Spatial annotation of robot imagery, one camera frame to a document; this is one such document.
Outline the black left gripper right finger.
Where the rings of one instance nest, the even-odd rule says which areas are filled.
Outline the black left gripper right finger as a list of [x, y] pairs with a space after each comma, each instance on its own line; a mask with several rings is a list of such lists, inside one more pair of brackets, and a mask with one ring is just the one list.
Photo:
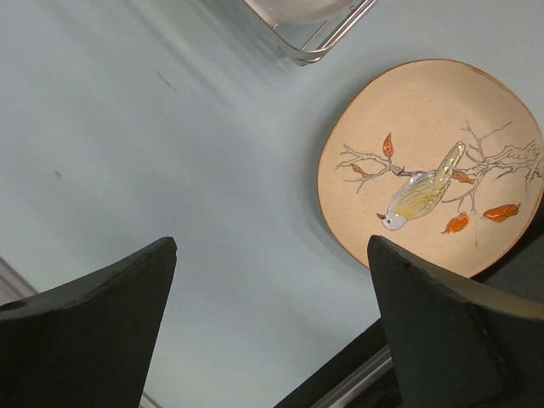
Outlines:
[[367, 255], [404, 407], [543, 405], [542, 304], [379, 235]]

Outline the beige bird pattern plate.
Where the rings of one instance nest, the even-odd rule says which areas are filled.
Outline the beige bird pattern plate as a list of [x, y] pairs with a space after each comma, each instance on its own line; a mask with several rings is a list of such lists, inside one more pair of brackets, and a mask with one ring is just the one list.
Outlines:
[[320, 211], [368, 264], [380, 235], [465, 277], [520, 240], [543, 196], [543, 135], [506, 85], [453, 59], [395, 66], [366, 85], [328, 136]]

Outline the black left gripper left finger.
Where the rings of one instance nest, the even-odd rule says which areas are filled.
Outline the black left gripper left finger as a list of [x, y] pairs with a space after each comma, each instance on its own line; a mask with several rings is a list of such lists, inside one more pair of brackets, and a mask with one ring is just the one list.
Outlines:
[[1, 307], [3, 407], [137, 407], [176, 266], [163, 237]]

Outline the white bowl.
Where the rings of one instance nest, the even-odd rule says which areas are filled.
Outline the white bowl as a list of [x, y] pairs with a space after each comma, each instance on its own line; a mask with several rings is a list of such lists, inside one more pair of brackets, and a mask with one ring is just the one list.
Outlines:
[[351, 0], [247, 1], [268, 22], [308, 24], [327, 20], [355, 4]]

